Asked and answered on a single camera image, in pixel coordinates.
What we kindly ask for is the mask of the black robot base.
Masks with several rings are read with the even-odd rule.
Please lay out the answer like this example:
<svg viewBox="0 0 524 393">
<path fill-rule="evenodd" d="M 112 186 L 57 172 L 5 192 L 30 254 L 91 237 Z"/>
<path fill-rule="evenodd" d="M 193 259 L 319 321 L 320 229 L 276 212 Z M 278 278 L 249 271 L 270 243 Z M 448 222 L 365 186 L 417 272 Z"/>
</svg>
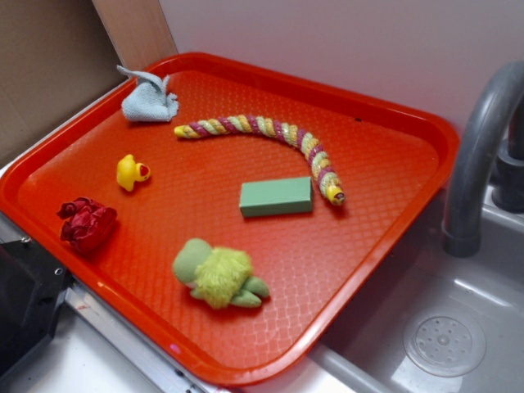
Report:
<svg viewBox="0 0 524 393">
<path fill-rule="evenodd" d="M 1 245 L 1 379 L 55 335 L 67 268 L 30 237 Z"/>
</svg>

